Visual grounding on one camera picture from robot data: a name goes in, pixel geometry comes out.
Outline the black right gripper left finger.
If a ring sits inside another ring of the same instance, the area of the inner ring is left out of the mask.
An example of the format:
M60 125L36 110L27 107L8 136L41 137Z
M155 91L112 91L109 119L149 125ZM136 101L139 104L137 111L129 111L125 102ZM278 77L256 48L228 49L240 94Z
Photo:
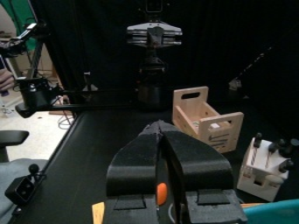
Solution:
M156 162L159 122L144 127L107 168L105 224L159 224Z

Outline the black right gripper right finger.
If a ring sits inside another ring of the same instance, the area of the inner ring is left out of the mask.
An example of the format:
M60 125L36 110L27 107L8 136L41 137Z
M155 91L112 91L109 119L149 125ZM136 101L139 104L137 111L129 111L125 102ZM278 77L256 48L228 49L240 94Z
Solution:
M177 224L247 224L229 161L204 142L159 121Z

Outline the person's hand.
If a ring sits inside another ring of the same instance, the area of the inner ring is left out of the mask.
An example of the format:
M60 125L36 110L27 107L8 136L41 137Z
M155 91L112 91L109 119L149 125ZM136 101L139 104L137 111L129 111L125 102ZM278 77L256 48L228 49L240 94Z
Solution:
M7 91L13 86L15 86L13 74L5 68L0 69L0 92Z

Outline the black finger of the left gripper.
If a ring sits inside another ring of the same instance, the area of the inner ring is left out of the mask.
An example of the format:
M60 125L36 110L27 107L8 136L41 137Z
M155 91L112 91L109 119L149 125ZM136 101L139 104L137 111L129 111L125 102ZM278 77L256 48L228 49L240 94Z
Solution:
M164 39L164 29L161 27L155 27L155 48L160 48L163 46Z
M155 48L155 28L147 29L147 46Z

